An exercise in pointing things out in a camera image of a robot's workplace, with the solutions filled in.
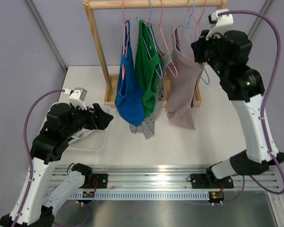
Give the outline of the pink hanger of striped top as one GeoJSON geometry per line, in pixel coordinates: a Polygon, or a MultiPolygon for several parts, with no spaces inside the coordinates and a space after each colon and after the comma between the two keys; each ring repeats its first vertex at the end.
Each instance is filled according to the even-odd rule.
{"type": "Polygon", "coordinates": [[[196,1],[193,0],[192,7],[187,12],[188,13],[187,28],[192,36],[193,41],[196,41],[198,39],[200,23],[207,8],[207,0],[204,0],[204,8],[199,18],[194,17],[195,3],[196,1]]]}

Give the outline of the blue hanger of mauve top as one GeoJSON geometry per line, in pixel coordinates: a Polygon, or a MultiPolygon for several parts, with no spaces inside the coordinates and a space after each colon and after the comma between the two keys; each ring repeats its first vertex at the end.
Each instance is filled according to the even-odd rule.
{"type": "Polygon", "coordinates": [[[187,11],[187,21],[184,24],[181,24],[177,27],[177,28],[183,27],[184,29],[186,29],[190,33],[192,41],[197,41],[197,38],[199,35],[199,24],[202,20],[203,14],[205,13],[205,10],[207,7],[207,1],[205,1],[204,9],[198,20],[196,20],[194,17],[195,4],[196,4],[196,1],[192,0],[192,6],[187,11]],[[194,25],[196,27],[196,33],[193,32],[194,25]]]}

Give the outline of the mauve pink tank top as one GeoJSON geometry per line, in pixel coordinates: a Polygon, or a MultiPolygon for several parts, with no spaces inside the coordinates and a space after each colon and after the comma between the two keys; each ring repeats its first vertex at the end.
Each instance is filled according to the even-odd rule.
{"type": "Polygon", "coordinates": [[[170,92],[167,100],[167,118],[169,121],[181,128],[194,130],[195,123],[192,116],[195,106],[196,87],[203,73],[203,64],[194,61],[194,54],[191,48],[190,55],[183,53],[180,47],[178,30],[171,29],[173,50],[171,58],[176,66],[178,76],[174,77],[167,71],[170,81],[170,92]]]}

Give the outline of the grey tank top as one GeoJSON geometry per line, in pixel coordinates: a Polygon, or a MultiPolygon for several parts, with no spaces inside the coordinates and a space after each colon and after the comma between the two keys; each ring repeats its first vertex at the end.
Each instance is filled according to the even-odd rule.
{"type": "Polygon", "coordinates": [[[172,58],[170,52],[163,53],[163,57],[160,58],[163,77],[158,80],[157,83],[157,92],[154,95],[156,103],[153,113],[151,113],[148,117],[144,119],[144,121],[135,126],[133,124],[129,124],[129,129],[131,133],[141,133],[145,136],[145,139],[150,139],[155,134],[155,122],[161,112],[161,107],[164,98],[167,96],[165,91],[165,72],[166,68],[171,64],[172,58]]]}

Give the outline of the green tank top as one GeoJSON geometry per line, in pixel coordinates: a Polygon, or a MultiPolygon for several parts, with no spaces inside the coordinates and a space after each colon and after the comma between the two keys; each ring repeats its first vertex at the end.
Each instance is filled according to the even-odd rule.
{"type": "Polygon", "coordinates": [[[158,73],[160,73],[160,57],[151,43],[151,36],[143,20],[139,20],[138,43],[135,57],[135,76],[143,90],[141,97],[145,116],[153,113],[157,92],[158,73]]]}

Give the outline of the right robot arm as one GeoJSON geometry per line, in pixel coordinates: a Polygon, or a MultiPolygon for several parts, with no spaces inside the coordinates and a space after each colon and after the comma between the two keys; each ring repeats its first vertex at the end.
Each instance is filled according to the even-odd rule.
{"type": "Polygon", "coordinates": [[[191,44],[195,62],[207,63],[220,79],[220,86],[232,102],[241,123],[246,149],[206,169],[205,181],[217,187],[232,175],[260,175],[284,162],[284,152],[273,145],[268,128],[263,129],[261,110],[265,88],[260,73],[247,65],[252,42],[242,31],[210,34],[203,30],[191,44]]]}

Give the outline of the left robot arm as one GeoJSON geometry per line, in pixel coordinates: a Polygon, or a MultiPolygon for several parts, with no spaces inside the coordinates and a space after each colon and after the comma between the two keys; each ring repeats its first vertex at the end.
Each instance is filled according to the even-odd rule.
{"type": "Polygon", "coordinates": [[[92,168],[77,163],[67,178],[44,198],[53,171],[75,134],[82,130],[105,130],[113,118],[97,103],[86,109],[67,103],[52,105],[29,152],[33,166],[29,168],[28,180],[14,209],[1,217],[0,226],[50,227],[59,209],[78,188],[94,186],[92,168]]]}

